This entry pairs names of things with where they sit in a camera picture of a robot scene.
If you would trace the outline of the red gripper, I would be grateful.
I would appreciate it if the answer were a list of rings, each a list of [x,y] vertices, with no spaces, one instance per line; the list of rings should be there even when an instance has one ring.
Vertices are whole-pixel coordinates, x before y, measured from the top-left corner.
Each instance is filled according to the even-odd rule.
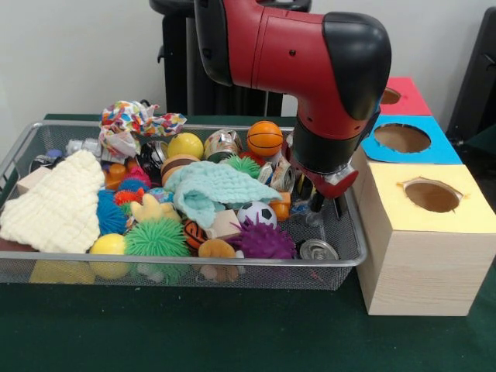
[[[292,144],[292,139],[284,140],[284,158],[294,169],[302,173],[297,183],[299,195],[310,195],[311,182],[313,183],[317,192],[314,193],[309,202],[311,212],[320,212],[326,198],[338,198],[343,195],[357,179],[359,172],[351,165],[351,160],[339,166],[338,170],[327,174],[316,173],[304,168],[296,160],[291,148]]]

